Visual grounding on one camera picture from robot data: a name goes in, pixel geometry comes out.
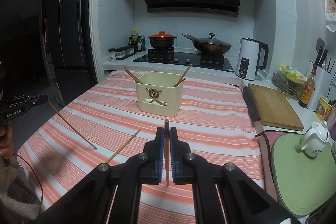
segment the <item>white electric kettle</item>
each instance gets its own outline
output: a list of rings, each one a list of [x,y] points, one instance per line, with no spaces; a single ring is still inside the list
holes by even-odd
[[[313,122],[310,128],[306,131],[300,144],[301,151],[304,150],[307,156],[316,157],[325,148],[329,141],[329,130],[327,122]]]
[[[264,61],[259,66],[260,51],[265,50]],[[255,80],[259,69],[265,69],[268,59],[268,45],[251,38],[240,39],[240,52],[236,75],[246,80]]]

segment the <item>yellow cup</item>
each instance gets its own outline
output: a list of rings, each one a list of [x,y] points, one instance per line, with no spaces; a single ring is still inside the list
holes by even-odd
[[[316,117],[321,121],[325,121],[328,118],[329,112],[331,111],[332,106],[328,104],[329,100],[321,96],[319,104],[316,108]]]

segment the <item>black glass cooktop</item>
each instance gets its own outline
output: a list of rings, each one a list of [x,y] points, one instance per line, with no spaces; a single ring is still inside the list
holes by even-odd
[[[204,54],[193,54],[187,52],[174,52],[164,51],[157,52],[154,49],[149,49],[149,53],[139,57],[134,62],[146,62],[146,63],[163,63],[163,64],[173,64],[173,65],[183,65],[189,66],[190,64],[193,67],[199,68],[208,68],[223,70],[228,72],[235,72],[229,63],[228,59],[223,55],[220,56],[211,56]]]

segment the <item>hand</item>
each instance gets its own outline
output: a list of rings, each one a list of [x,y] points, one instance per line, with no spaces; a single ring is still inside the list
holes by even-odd
[[[0,156],[9,159],[13,155],[13,151],[12,127],[8,122],[6,125],[0,125]]]

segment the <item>black refrigerator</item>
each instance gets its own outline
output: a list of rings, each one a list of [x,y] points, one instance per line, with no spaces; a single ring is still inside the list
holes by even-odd
[[[83,42],[81,0],[48,0],[47,16],[56,81],[67,105],[97,83],[91,42]]]

